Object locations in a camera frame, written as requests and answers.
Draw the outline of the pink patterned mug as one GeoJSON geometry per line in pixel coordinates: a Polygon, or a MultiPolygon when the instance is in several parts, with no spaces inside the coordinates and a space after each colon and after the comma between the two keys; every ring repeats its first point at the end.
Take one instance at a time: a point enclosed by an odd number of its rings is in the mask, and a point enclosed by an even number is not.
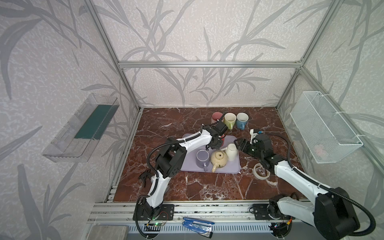
{"type": "Polygon", "coordinates": [[[214,112],[211,116],[211,123],[214,124],[218,121],[223,121],[224,114],[221,112],[214,112]]]}

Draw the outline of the light green mug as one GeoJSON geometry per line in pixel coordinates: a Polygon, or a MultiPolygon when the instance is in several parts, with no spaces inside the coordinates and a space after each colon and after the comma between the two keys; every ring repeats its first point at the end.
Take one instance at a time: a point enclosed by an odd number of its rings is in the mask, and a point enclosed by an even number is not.
{"type": "Polygon", "coordinates": [[[236,120],[237,120],[237,116],[233,113],[226,113],[224,115],[224,123],[227,126],[228,130],[230,131],[234,128],[236,120]]]}

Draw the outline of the white mug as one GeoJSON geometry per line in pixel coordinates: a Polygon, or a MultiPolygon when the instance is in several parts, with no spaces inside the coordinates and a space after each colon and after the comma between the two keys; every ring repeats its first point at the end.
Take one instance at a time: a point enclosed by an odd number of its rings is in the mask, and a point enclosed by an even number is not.
{"type": "Polygon", "coordinates": [[[235,144],[228,144],[227,147],[221,149],[228,156],[228,161],[233,162],[237,159],[238,149],[235,144]]]}

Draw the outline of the blue mug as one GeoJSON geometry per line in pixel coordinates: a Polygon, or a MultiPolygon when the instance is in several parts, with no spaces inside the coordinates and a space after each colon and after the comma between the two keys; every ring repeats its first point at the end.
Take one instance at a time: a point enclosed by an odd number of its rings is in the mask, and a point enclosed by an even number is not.
{"type": "Polygon", "coordinates": [[[237,129],[245,130],[248,121],[249,121],[249,116],[246,113],[238,113],[237,120],[236,120],[237,129]]]}

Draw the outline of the purple mug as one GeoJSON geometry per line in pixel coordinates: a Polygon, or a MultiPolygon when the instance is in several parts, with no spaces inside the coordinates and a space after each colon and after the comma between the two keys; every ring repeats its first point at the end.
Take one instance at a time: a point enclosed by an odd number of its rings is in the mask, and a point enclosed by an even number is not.
{"type": "Polygon", "coordinates": [[[210,164],[210,154],[206,150],[199,150],[196,154],[196,165],[203,169],[204,172],[208,171],[208,166],[210,164]]]}

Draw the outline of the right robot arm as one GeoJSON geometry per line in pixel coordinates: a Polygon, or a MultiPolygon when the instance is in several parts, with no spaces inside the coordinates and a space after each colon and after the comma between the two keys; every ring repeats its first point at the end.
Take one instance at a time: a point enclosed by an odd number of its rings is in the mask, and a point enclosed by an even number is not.
{"type": "Polygon", "coordinates": [[[260,133],[251,141],[239,138],[234,144],[308,199],[307,203],[301,203],[291,197],[279,198],[277,206],[281,214],[314,226],[327,240],[367,236],[376,229],[375,217],[367,208],[352,200],[342,188],[324,185],[294,166],[290,151],[286,157],[274,153],[270,137],[271,134],[260,133]]]}

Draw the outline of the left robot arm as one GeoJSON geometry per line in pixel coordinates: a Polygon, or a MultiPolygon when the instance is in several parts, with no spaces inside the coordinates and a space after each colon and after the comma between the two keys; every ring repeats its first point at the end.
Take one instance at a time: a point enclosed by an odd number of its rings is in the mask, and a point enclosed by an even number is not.
{"type": "Polygon", "coordinates": [[[221,121],[202,125],[197,133],[181,139],[168,138],[164,144],[155,147],[147,156],[147,165],[154,172],[152,185],[147,195],[138,197],[137,206],[147,214],[159,210],[168,184],[180,172],[187,154],[200,147],[218,150],[227,130],[221,121]]]}

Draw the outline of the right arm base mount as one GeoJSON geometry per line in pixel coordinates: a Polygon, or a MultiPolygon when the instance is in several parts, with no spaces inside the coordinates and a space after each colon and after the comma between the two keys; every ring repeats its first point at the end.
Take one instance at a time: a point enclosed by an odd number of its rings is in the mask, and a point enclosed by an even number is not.
{"type": "Polygon", "coordinates": [[[256,203],[249,208],[249,212],[256,220],[280,220],[282,213],[274,201],[268,203],[256,203]]]}

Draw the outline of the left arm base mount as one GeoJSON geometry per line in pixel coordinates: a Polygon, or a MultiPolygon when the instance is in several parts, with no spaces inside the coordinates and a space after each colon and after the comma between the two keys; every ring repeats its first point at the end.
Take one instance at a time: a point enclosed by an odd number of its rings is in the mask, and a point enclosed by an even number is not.
{"type": "Polygon", "coordinates": [[[169,221],[173,220],[175,205],[162,204],[156,208],[139,204],[135,207],[134,221],[169,221]]]}

